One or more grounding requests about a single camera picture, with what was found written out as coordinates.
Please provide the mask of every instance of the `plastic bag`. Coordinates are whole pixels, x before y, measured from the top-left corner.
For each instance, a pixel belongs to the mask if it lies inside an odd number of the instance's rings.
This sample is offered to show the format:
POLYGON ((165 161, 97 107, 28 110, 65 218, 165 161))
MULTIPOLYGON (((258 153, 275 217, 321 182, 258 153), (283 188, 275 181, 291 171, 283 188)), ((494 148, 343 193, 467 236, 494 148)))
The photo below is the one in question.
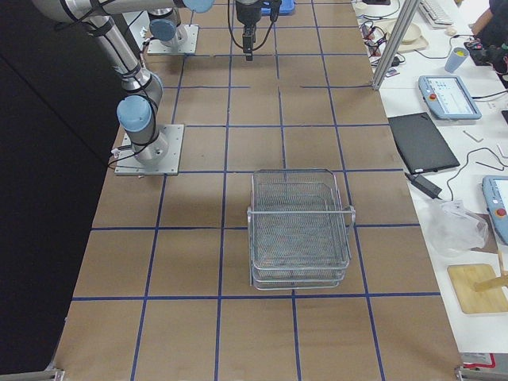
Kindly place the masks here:
POLYGON ((430 204, 430 214, 428 238, 434 248, 470 250, 487 244, 487 222, 466 210, 462 201, 436 200, 430 204))

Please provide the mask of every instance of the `electronic device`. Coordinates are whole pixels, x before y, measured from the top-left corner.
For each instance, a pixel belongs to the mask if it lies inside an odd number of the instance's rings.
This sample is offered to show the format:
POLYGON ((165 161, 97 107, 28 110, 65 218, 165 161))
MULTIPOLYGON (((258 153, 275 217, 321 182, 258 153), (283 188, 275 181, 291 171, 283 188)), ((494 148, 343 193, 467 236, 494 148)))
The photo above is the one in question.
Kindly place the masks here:
POLYGON ((508 244, 508 176, 485 176, 482 185, 495 232, 504 244, 508 244))
POLYGON ((439 119, 480 119, 475 101, 456 75, 423 75, 418 86, 430 111, 439 119))
POLYGON ((444 29, 453 25, 452 18, 443 10, 439 0, 421 0, 418 10, 433 28, 444 29))
POLYGON ((460 165, 427 113, 389 117, 388 122, 398 153, 411 175, 460 165))

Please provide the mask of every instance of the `blue joint cap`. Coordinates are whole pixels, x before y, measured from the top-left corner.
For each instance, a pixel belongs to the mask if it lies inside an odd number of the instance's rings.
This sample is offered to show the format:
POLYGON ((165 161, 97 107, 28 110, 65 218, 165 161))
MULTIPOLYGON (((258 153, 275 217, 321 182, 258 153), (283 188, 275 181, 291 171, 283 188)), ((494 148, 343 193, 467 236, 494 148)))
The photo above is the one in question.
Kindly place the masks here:
POLYGON ((183 4, 197 13, 204 13, 212 7, 215 0, 183 0, 183 4))
POLYGON ((118 103, 117 116, 128 133, 139 133, 152 119, 152 109, 146 99, 139 95, 130 95, 118 103))
POLYGON ((150 21, 150 32, 157 40, 170 41, 176 34, 176 25, 171 20, 157 18, 150 21))

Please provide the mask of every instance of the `wooden board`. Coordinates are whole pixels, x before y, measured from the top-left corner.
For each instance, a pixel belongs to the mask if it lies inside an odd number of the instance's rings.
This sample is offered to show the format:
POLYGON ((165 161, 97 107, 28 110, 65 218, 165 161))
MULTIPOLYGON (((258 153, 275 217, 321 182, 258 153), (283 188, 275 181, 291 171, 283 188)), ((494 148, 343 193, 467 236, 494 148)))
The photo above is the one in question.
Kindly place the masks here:
POLYGON ((465 314, 508 312, 508 301, 502 288, 476 292, 473 285, 497 275, 489 264, 461 264, 448 267, 460 308, 465 314))

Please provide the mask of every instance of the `cup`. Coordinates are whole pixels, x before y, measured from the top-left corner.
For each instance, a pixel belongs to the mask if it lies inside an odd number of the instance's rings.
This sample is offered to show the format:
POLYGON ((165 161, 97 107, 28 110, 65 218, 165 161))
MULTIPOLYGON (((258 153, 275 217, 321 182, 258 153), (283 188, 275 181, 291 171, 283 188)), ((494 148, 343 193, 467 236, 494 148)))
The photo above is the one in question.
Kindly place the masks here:
POLYGON ((453 73, 466 60, 468 56, 469 52, 466 48, 454 48, 446 60, 444 69, 448 73, 453 73))

